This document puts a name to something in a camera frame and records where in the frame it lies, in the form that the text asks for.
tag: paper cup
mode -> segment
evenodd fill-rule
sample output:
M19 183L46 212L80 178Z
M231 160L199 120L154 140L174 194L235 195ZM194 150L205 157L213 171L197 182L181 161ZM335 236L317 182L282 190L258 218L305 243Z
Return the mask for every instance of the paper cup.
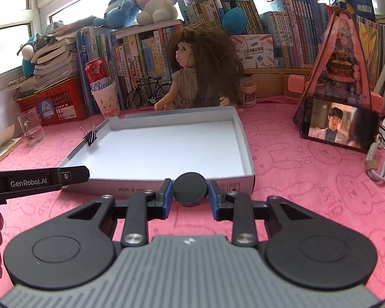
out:
M92 91L91 94L97 102L103 117L113 117L120 114L115 82L103 89Z

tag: cardboard box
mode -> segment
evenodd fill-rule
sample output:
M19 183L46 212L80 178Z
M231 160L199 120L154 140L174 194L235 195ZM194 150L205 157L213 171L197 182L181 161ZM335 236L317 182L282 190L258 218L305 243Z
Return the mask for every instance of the cardboard box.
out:
M146 112L111 117L97 139L83 140L59 167L85 165L86 183L67 190L130 197L158 190L166 178L197 172L223 191L253 192L255 175L243 126L234 107Z
M231 36L245 69L274 68L272 35Z

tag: table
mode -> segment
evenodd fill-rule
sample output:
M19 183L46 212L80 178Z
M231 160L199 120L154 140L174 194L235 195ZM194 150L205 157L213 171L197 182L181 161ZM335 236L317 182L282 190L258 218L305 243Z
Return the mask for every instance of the table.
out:
M280 195L368 236L379 254L368 287L384 299L385 184L373 182L366 175L364 154L302 139L292 122L294 112L294 105L260 103L241 114L256 173L252 198L265 200L269 195ZM42 142L34 147L23 142L1 161L0 171L56 167L82 140L80 126L90 130L102 120L101 116L93 116L84 122L45 127ZM378 155L385 158L385 151L380 150ZM63 191L11 199L0 206L4 217L1 250L22 231L93 198ZM120 220L114 240L120 239L122 227ZM174 201L167 220L149 223L149 236L224 234L231 238L231 229L230 222L212 219L208 202L184 208ZM257 229L259 240L266 240L261 221ZM4 270L1 295L11 286Z

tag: man on phone screen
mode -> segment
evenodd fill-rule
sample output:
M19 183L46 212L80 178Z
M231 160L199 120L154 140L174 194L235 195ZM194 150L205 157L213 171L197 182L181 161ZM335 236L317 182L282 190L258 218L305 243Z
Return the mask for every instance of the man on phone screen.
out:
M328 113L328 127L317 128L311 135L313 138L336 142L337 144L346 145L347 137L345 134L339 132L338 126L341 124L344 113L341 109L333 107Z

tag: screw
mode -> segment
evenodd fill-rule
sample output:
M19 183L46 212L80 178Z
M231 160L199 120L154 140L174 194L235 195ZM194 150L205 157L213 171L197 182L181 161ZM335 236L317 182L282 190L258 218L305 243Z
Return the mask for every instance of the screw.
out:
M142 235L138 233L127 234L124 237L124 242L126 242L127 244L139 244L141 243L142 240L143 240Z
M254 236L248 233L239 234L235 240L241 244L250 244L254 241Z
M190 237L190 238L187 238L186 240L184 240L184 243L188 244L190 246L191 244L195 243L195 240Z

